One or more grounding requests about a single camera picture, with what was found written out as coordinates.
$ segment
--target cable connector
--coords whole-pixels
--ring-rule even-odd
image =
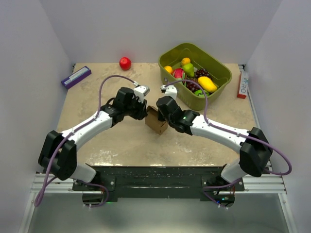
[[[133,84],[134,84],[135,87],[139,86],[138,82],[136,82],[136,81],[134,81]]]

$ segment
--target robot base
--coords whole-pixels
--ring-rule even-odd
[[[101,174],[100,180],[109,191],[108,201],[118,198],[169,198],[200,199],[208,201],[202,188],[208,181],[220,174],[223,167],[180,166],[180,167],[138,167],[138,166],[93,166]],[[99,191],[99,188],[73,185],[74,191]],[[244,185],[236,184],[236,191],[244,191]],[[234,195],[215,195],[217,189],[207,193],[221,204],[233,204]],[[96,204],[102,194],[83,194],[84,204]]]

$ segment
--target beige table surface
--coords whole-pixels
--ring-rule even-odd
[[[66,96],[58,131],[69,129],[90,117],[97,110],[98,91],[108,75],[125,75],[141,85],[150,87],[146,99],[156,105],[162,85],[157,63],[134,63],[129,71],[122,71],[115,63],[77,63],[74,72],[88,66],[92,74],[72,87]],[[208,118],[236,128],[251,129],[255,123],[248,99],[236,97],[239,67],[226,64],[232,81],[218,99],[209,105]],[[117,90],[134,86],[127,80],[113,78],[103,87],[102,104],[114,97]],[[182,109],[188,107],[179,99]],[[144,120],[126,117],[123,122],[88,141],[78,151],[78,162],[95,166],[222,166],[238,158],[231,149],[206,138],[178,133],[168,127],[159,136],[145,125]]]

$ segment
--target yellow mango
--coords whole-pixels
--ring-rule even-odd
[[[213,81],[206,76],[201,76],[200,78],[198,78],[198,82],[201,87],[209,93],[215,92],[217,90],[217,87],[213,83]]]

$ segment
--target orange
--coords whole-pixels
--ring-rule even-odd
[[[185,57],[183,60],[181,60],[181,66],[184,66],[186,64],[189,64],[191,61],[190,61],[190,58],[188,57]]]
[[[166,66],[164,67],[166,69],[167,72],[169,72],[170,74],[173,73],[173,68],[171,66]]]

